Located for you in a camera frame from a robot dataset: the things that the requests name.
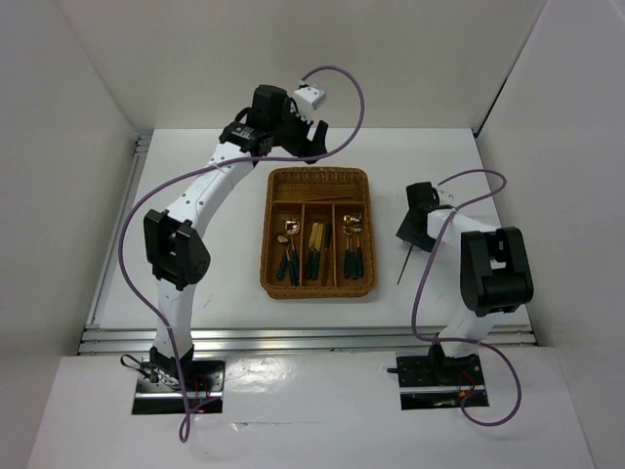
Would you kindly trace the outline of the wicker cutlery tray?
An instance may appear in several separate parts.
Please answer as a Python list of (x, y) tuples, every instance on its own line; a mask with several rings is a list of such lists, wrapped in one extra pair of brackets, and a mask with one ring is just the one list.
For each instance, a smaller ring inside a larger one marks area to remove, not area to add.
[(260, 283), (276, 300), (357, 298), (374, 289), (373, 217), (363, 170), (270, 173)]

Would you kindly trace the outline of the gold knife green handle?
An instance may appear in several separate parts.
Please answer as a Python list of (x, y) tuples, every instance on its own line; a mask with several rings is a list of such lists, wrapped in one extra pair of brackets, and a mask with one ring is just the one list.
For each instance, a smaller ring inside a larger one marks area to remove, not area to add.
[(309, 279), (312, 276), (312, 269), (313, 269), (313, 254), (314, 254), (314, 246), (315, 246), (315, 242), (316, 242), (316, 234), (317, 234), (317, 226), (318, 226), (318, 222), (313, 222), (312, 223), (312, 228), (311, 228), (311, 234), (310, 234), (310, 238), (309, 238), (309, 244), (308, 244), (308, 256), (307, 256), (307, 264), (305, 267), (305, 278)]
[(313, 262), (312, 262), (312, 279), (313, 280), (318, 279), (323, 235), (324, 235), (324, 223), (319, 222), (317, 226), (316, 242), (314, 246)]

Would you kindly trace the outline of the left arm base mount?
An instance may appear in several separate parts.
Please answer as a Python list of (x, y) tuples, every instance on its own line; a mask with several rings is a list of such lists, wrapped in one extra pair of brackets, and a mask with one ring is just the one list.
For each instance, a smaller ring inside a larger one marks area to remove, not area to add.
[[(134, 415), (184, 414), (180, 382), (148, 360), (124, 354), (120, 364), (138, 373), (132, 413)], [(226, 362), (199, 360), (187, 362), (185, 387), (189, 407), (197, 414), (223, 412)]]

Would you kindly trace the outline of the brown chopstick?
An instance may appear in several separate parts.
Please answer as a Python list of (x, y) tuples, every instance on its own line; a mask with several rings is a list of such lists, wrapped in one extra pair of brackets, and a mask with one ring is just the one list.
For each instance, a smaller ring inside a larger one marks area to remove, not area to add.
[(313, 197), (302, 199), (302, 202), (320, 202), (320, 201), (332, 201), (332, 200), (347, 200), (353, 199), (353, 195), (330, 195), (330, 196), (322, 196), (322, 197)]
[(396, 280), (396, 285), (400, 285), (400, 283), (401, 283), (401, 280), (403, 278), (404, 272), (406, 270), (407, 264), (409, 262), (409, 259), (410, 259), (411, 253), (412, 253), (412, 249), (413, 249), (413, 245), (409, 244), (409, 247), (408, 247), (408, 249), (406, 251), (405, 258), (404, 258), (404, 260), (402, 262), (401, 269), (399, 271), (399, 274), (398, 274), (398, 277), (397, 277), (397, 280)]

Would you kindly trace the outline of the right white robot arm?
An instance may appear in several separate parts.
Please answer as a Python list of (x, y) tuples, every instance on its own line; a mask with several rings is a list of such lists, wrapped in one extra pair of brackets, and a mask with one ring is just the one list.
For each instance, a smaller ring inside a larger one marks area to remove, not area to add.
[(440, 201), (429, 182), (406, 188), (408, 211), (396, 236), (435, 254), (443, 246), (459, 254), (459, 290), (464, 306), (434, 339), (426, 370), (437, 383), (449, 382), (460, 361), (504, 316), (531, 301), (533, 280), (521, 230), (497, 228), (461, 215)]

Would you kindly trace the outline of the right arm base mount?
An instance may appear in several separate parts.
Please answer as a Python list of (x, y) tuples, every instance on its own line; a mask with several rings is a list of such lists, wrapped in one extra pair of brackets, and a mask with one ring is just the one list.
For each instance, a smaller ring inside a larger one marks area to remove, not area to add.
[(481, 362), (477, 354), (460, 359), (448, 358), (441, 346), (433, 346), (426, 356), (396, 357), (387, 369), (397, 377), (402, 410), (489, 406)]

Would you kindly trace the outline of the large gold spoon green handle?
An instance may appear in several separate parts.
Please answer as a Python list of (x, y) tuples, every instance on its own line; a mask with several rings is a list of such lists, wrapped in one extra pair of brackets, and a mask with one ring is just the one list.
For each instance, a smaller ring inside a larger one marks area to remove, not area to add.
[(290, 255), (291, 255), (291, 274), (293, 275), (293, 285), (299, 285), (299, 255), (297, 252), (297, 246), (295, 237), (300, 231), (300, 224), (294, 218), (289, 218), (285, 221), (284, 229), (289, 238)]

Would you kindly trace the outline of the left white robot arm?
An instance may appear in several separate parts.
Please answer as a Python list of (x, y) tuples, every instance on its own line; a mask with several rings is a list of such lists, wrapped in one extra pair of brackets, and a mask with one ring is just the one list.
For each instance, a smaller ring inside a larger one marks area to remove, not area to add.
[(149, 359), (170, 389), (182, 390), (193, 378), (190, 320), (195, 287), (211, 261), (203, 242), (208, 223), (257, 157), (275, 147), (297, 157), (326, 152), (328, 126), (313, 121), (325, 99), (321, 88), (306, 83), (293, 93), (258, 86), (252, 105), (224, 128), (207, 172), (166, 209), (146, 213), (146, 257), (156, 278), (157, 308), (166, 319), (157, 327)]

